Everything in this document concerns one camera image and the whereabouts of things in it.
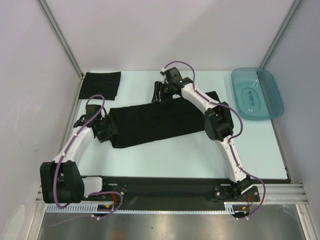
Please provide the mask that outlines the left aluminium corner post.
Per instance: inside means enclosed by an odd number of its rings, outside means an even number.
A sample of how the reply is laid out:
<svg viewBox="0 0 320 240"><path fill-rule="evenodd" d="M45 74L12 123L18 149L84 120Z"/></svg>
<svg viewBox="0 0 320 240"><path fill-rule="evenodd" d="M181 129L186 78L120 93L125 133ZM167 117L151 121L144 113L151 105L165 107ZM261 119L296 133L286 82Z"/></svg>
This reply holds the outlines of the left aluminium corner post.
<svg viewBox="0 0 320 240"><path fill-rule="evenodd" d="M50 6L48 5L46 0L37 0L37 4L39 5L45 19L47 20L51 30L53 31L54 35L56 36L60 46L62 47L62 50L64 51L65 55L67 56L69 62L71 63L74 71L78 75L80 79L83 78L84 74L80 68L80 65L78 64L73 51L68 44L68 41L63 34Z"/></svg>

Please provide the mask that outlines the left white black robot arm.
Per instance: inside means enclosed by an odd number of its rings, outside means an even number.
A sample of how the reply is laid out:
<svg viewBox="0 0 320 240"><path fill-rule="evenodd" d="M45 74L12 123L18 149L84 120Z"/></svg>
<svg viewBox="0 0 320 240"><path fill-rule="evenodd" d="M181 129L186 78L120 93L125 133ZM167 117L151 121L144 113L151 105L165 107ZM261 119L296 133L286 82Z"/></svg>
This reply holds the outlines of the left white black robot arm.
<svg viewBox="0 0 320 240"><path fill-rule="evenodd" d="M93 194L99 200L110 195L110 187L101 176L83 177L78 164L92 141L109 141L119 133L106 109L98 104L85 107L85 114L73 125L71 136L59 154L40 166L42 199L47 204L63 208L68 204L80 203Z"/></svg>

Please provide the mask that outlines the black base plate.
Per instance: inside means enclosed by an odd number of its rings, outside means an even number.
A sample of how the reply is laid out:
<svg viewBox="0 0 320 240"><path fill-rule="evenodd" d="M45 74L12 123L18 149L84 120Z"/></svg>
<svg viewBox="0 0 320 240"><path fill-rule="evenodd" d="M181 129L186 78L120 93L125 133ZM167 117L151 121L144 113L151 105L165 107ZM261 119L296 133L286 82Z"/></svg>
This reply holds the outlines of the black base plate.
<svg viewBox="0 0 320 240"><path fill-rule="evenodd" d="M226 178L102 177L102 191L123 197L122 211L220 211L225 202L244 205L248 199L258 204L266 198L260 183L240 194Z"/></svg>

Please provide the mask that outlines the teal transparent plastic bin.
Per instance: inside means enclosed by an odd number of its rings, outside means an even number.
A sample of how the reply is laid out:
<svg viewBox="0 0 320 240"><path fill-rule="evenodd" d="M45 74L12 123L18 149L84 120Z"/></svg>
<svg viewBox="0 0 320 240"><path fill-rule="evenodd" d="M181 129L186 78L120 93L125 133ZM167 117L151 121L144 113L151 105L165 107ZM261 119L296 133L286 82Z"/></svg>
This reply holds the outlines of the teal transparent plastic bin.
<svg viewBox="0 0 320 240"><path fill-rule="evenodd" d="M283 101L273 75L262 68L240 67L231 72L233 96L239 115L250 121L279 118Z"/></svg>

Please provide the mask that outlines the folded black t shirt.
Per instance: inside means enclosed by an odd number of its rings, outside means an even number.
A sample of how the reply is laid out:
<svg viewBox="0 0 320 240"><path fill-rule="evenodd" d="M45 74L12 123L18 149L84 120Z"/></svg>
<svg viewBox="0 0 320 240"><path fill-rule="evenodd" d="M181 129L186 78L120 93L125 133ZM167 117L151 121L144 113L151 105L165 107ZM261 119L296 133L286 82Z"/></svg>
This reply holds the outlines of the folded black t shirt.
<svg viewBox="0 0 320 240"><path fill-rule="evenodd" d="M88 100L93 95L102 95L105 100L114 101L120 86L121 72L87 72L81 85L78 98Z"/></svg>

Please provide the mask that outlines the black t shirt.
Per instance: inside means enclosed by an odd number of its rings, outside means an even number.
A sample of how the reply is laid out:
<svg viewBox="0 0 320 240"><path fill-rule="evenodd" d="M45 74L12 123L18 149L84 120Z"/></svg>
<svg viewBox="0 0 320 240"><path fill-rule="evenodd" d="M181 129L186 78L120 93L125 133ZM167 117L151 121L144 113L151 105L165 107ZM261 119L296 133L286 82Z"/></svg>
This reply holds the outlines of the black t shirt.
<svg viewBox="0 0 320 240"><path fill-rule="evenodd" d="M167 103L148 103L111 108L109 116L118 134L111 137L112 147L124 149L205 130L204 114L180 97Z"/></svg>
<svg viewBox="0 0 320 240"><path fill-rule="evenodd" d="M88 100L93 95L102 95L105 100L114 101L120 86L121 72L87 72L81 85L78 98Z"/></svg>

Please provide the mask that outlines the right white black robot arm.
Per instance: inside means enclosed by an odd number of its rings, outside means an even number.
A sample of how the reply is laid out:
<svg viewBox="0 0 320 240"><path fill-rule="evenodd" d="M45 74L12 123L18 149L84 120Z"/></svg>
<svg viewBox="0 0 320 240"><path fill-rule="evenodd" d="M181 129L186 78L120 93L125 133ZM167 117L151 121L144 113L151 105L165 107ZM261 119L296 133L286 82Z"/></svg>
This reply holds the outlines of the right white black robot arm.
<svg viewBox="0 0 320 240"><path fill-rule="evenodd" d="M242 201L248 196L253 187L251 177L244 172L242 162L233 140L234 123L231 108L226 102L214 100L201 91L195 81L181 76L176 67L162 68L162 81L154 83L152 103L165 103L173 99L174 95L192 103L204 115L204 131L208 138L218 146L228 173L230 194Z"/></svg>

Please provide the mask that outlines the aluminium frame rail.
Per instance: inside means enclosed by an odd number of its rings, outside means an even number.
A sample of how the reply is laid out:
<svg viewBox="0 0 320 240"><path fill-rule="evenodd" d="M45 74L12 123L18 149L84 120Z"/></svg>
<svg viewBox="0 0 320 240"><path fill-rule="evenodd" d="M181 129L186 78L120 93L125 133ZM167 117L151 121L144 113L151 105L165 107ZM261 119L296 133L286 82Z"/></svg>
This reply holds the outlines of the aluminium frame rail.
<svg viewBox="0 0 320 240"><path fill-rule="evenodd" d="M261 184L258 187L261 190L263 187L266 188L266 197L262 198L260 202L269 203L269 202L304 202L307 200L305 196L305 191L302 185L299 184L286 184L282 181L278 183L271 184ZM120 193L115 191L101 191L93 193L89 196L83 198L79 203L70 203L71 204L80 204L86 202L107 202L107 201L116 201L123 203L123 197ZM248 199L247 203L254 203L252 199Z"/></svg>

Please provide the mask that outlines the aluminium corner post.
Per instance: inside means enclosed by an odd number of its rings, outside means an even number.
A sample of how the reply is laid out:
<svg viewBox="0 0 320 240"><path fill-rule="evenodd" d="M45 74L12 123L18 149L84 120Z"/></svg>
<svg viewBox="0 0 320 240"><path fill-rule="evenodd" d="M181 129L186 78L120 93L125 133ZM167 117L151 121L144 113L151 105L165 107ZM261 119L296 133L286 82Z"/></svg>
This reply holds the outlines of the aluminium corner post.
<svg viewBox="0 0 320 240"><path fill-rule="evenodd" d="M290 26L293 18L295 17L296 13L298 12L300 6L304 0L294 0L286 13L282 23L280 24L279 29L277 30L269 48L267 49L261 63L259 64L259 68L264 69L269 61L271 60L273 54L275 53L278 45L280 44L282 38L284 37L288 27Z"/></svg>
<svg viewBox="0 0 320 240"><path fill-rule="evenodd" d="M84 74L80 68L80 65L78 64L73 51L68 44L68 41L63 34L50 6L48 5L46 0L37 0L37 4L39 5L45 19L47 20L51 30L53 31L54 35L56 36L60 46L62 47L62 50L64 51L65 55L67 56L69 62L71 63L74 71L78 75L80 79L83 78Z"/></svg>

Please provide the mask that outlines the right aluminium corner post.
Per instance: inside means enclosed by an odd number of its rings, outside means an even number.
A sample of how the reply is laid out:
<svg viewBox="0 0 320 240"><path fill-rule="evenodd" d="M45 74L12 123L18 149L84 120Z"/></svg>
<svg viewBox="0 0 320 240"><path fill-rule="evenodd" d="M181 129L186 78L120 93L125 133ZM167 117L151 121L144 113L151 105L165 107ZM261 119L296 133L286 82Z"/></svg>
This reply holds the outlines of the right aluminium corner post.
<svg viewBox="0 0 320 240"><path fill-rule="evenodd" d="M267 49L261 63L259 64L259 68L264 69L269 61L271 60L273 54L275 53L278 45L280 44L282 38L284 37L288 27L290 26L293 18L295 17L296 13L298 12L300 6L304 0L294 0L286 13L282 23L280 24L279 29L277 30L269 48Z"/></svg>

